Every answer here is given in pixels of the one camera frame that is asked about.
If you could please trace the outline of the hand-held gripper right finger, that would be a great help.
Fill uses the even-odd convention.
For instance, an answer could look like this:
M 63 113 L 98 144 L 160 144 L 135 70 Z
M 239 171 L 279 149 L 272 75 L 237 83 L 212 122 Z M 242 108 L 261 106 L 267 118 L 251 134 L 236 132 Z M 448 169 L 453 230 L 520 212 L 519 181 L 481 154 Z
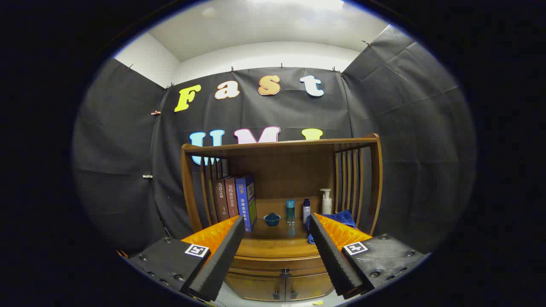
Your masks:
M 309 230 L 336 294 L 345 299 L 392 284 L 429 258 L 394 236 L 373 237 L 321 214 L 310 216 Z

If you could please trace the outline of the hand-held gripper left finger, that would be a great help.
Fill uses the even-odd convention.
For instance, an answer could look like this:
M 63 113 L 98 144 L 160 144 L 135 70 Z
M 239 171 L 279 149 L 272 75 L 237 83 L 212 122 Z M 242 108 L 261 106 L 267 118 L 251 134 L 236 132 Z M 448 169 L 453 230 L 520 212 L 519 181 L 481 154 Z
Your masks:
M 127 262 L 172 291 L 215 301 L 243 235 L 244 219 L 236 216 L 182 240 L 161 238 Z

